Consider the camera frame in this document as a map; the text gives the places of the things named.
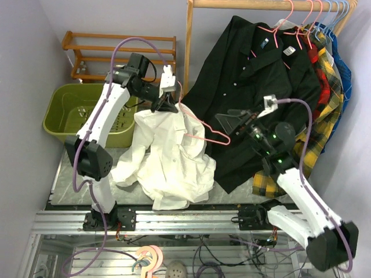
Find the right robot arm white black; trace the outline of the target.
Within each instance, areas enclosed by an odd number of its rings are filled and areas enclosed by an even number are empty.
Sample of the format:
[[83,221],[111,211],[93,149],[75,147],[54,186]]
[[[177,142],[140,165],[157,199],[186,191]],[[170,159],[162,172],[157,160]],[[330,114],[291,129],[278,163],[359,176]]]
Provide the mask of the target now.
[[274,201],[256,214],[262,229],[272,225],[283,230],[305,249],[312,265],[322,272],[355,258],[359,230],[344,222],[314,191],[291,154],[295,130],[287,122],[265,127],[256,113],[230,110],[216,119],[231,137],[250,138],[253,150],[261,157],[264,171],[294,201],[302,217]]

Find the white shirt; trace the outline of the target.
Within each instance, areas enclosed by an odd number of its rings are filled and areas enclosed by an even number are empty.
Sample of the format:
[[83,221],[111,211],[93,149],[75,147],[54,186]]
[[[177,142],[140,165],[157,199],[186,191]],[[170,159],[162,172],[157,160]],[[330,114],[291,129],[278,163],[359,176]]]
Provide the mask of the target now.
[[205,128],[184,104],[176,108],[135,113],[132,144],[110,172],[117,186],[138,182],[153,210],[207,201],[214,185],[216,162],[205,153]]

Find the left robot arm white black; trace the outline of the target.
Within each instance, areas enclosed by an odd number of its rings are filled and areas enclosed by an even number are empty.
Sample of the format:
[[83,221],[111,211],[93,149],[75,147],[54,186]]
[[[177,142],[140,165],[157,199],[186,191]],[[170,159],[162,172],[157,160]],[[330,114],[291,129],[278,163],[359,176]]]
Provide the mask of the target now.
[[144,55],[133,53],[126,65],[112,65],[88,120],[76,135],[67,136],[64,142],[73,166],[73,190],[81,190],[77,177],[83,177],[82,183],[92,193],[92,208],[101,211],[97,222],[105,230],[112,230],[118,224],[118,215],[112,212],[116,201],[108,180],[113,159],[106,151],[108,135],[117,116],[131,97],[151,103],[151,112],[178,112],[171,97],[176,90],[172,67],[165,64],[160,84],[153,85],[143,79],[149,64],[150,60]]

